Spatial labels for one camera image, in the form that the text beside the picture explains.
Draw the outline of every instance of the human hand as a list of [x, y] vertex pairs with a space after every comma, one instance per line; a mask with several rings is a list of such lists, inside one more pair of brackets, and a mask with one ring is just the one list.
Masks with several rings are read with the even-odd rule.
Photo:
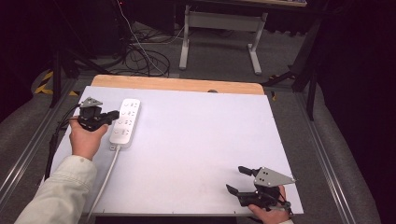
[[[283, 196], [283, 198], [279, 196], [279, 200], [286, 200], [285, 187], [279, 186], [279, 191]], [[265, 224], [278, 224], [289, 220], [289, 212], [287, 210], [271, 210], [267, 212], [254, 204], [250, 204], [248, 209]]]
[[76, 118], [69, 120], [72, 132], [69, 135], [72, 154], [92, 160], [99, 149], [100, 141], [107, 132], [108, 125], [102, 125], [98, 130], [89, 132], [81, 127]]

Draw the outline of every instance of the power strip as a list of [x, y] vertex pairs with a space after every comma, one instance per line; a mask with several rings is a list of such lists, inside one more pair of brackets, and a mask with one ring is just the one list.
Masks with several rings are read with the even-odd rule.
[[134, 128], [140, 111], [140, 101], [124, 99], [120, 108], [120, 118], [115, 120], [113, 132], [110, 135], [110, 149], [127, 148], [132, 144]]

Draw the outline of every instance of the gray carpet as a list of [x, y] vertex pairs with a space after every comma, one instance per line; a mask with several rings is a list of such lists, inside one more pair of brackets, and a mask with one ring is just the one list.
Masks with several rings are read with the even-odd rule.
[[[289, 37], [287, 34], [269, 34], [263, 32], [261, 43], [257, 48], [262, 76], [255, 76], [247, 52], [247, 43], [253, 34], [234, 32], [229, 37], [220, 37], [213, 31], [197, 31], [191, 36], [187, 69], [178, 70], [181, 51], [181, 40], [177, 39], [168, 45], [143, 45], [166, 55], [171, 62], [173, 77], [190, 79], [225, 80], [237, 82], [263, 82], [271, 75], [280, 75], [288, 71], [304, 41], [303, 36]], [[83, 91], [92, 80], [92, 71], [84, 71], [73, 90]], [[35, 89], [43, 75], [33, 85]], [[298, 178], [296, 183], [302, 200], [304, 214], [293, 218], [295, 223], [345, 223], [339, 213], [333, 192], [329, 188], [329, 179], [322, 170], [316, 150], [316, 140], [310, 132], [309, 125], [315, 125], [321, 144], [325, 147], [334, 172], [345, 193], [355, 223], [380, 223], [375, 203], [365, 182], [350, 154], [343, 136], [332, 116], [327, 110], [320, 89], [315, 102], [315, 122], [307, 122], [305, 113], [299, 106], [298, 93], [288, 89], [290, 80], [286, 80], [267, 93], [275, 91], [276, 100], [270, 97], [276, 125], [282, 139], [293, 174]], [[18, 160], [24, 148], [31, 141], [35, 130], [48, 112], [51, 95], [35, 94], [33, 100], [0, 124], [0, 181], [5, 181], [13, 164]], [[60, 106], [54, 120], [60, 120], [71, 105], [78, 102], [77, 96], [67, 96]], [[52, 122], [44, 134], [42, 142], [32, 161], [1, 210], [0, 223], [13, 223], [23, 207], [28, 204], [37, 190], [36, 183], [41, 179], [47, 162], [50, 135], [56, 126]], [[254, 223], [245, 217], [239, 217], [238, 223]]]

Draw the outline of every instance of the white desk frame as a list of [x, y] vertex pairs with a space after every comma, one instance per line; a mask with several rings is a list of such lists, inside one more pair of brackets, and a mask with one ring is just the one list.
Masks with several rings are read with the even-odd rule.
[[187, 68], [187, 58], [189, 55], [189, 28], [201, 27], [212, 29], [226, 29], [236, 31], [256, 32], [253, 44], [247, 45], [247, 50], [253, 64], [254, 73], [260, 75], [259, 59], [257, 58], [256, 48], [262, 36], [267, 13], [262, 13], [261, 17], [235, 16], [205, 12], [190, 11], [191, 6], [186, 6], [184, 16], [184, 37], [181, 49], [179, 68], [185, 70]]

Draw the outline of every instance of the black cable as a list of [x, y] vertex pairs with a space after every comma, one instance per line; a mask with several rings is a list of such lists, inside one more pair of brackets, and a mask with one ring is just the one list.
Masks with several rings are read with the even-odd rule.
[[55, 129], [55, 133], [52, 135], [50, 141], [49, 141], [49, 157], [47, 160], [47, 166], [46, 166], [46, 173], [44, 175], [44, 180], [47, 180], [50, 177], [50, 168], [52, 166], [53, 162], [53, 157], [55, 156], [56, 153], [56, 147], [58, 145], [58, 137], [59, 137], [59, 131], [62, 129], [63, 126], [68, 124], [68, 119], [70, 113], [72, 113], [79, 105], [74, 105], [72, 108], [70, 108], [62, 117], [61, 121], [58, 123], [58, 126]]

